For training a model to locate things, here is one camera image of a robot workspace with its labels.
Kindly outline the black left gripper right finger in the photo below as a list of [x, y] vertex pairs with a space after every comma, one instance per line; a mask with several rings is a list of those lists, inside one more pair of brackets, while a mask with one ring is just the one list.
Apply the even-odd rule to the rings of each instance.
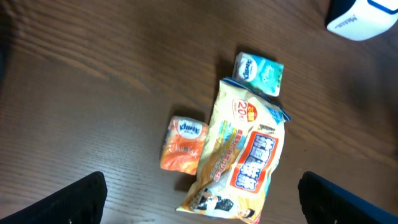
[[314, 172], [298, 183], [302, 212], [308, 223], [397, 223], [393, 215]]

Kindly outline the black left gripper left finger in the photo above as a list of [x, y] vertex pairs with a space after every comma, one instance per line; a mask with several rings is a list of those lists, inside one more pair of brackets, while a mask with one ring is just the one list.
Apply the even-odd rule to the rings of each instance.
[[1, 224], [100, 224], [107, 197], [104, 174], [93, 172], [1, 219]]

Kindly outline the yellow snack bag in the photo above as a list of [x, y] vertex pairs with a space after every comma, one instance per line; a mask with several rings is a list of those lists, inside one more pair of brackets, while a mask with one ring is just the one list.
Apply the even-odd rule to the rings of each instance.
[[220, 80], [208, 134], [179, 212], [259, 223], [290, 116], [233, 78]]

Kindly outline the orange tissue pack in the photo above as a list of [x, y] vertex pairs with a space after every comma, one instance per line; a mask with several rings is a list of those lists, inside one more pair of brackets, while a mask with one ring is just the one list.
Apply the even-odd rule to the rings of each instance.
[[195, 175], [207, 134], [206, 123], [173, 116], [167, 128], [160, 168]]

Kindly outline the white barcode scanner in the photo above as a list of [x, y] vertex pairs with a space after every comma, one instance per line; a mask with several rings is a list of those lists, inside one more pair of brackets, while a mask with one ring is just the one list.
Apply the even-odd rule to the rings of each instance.
[[325, 20], [328, 31], [349, 40], [368, 40], [397, 22], [397, 0], [332, 0]]

